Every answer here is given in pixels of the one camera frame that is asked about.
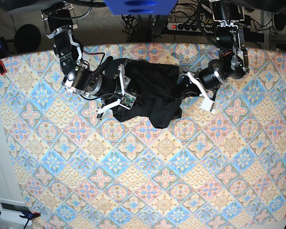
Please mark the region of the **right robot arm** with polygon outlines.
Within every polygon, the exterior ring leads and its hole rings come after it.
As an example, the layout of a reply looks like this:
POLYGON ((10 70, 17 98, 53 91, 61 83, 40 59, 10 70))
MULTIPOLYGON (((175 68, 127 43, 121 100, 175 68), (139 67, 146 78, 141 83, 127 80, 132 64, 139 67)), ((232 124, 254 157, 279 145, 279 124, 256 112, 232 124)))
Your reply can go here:
POLYGON ((0 8, 11 14, 41 12, 46 29, 49 30, 47 37, 54 40, 53 50, 60 60, 64 74, 62 84, 66 90, 89 100, 92 96, 102 100, 115 97, 117 104, 128 106, 139 94, 131 79, 125 75, 126 63, 118 65, 116 78, 103 74, 113 61, 112 57, 91 71, 82 57, 83 44, 73 35, 76 20, 86 17, 93 8, 103 7, 106 7, 104 2, 93 0, 0 0, 0 8))

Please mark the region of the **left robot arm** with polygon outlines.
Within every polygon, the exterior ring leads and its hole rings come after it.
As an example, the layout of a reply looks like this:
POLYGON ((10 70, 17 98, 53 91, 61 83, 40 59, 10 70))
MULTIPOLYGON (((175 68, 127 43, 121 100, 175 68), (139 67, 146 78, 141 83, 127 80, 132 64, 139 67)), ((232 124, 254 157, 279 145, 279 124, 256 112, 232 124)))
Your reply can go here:
POLYGON ((176 99, 199 97, 205 90, 213 92, 211 100, 214 101, 218 89, 229 77, 241 79, 249 73, 247 49, 241 44, 239 34, 239 22, 245 19, 242 7, 225 0, 201 0, 197 5, 198 15, 203 5, 209 5, 213 14, 216 26, 214 39, 202 27, 202 17, 197 16, 196 23, 205 38, 219 49, 219 58, 211 60, 206 68, 193 73, 193 78, 202 86, 201 89, 186 73, 181 74, 181 80, 173 90, 176 99))

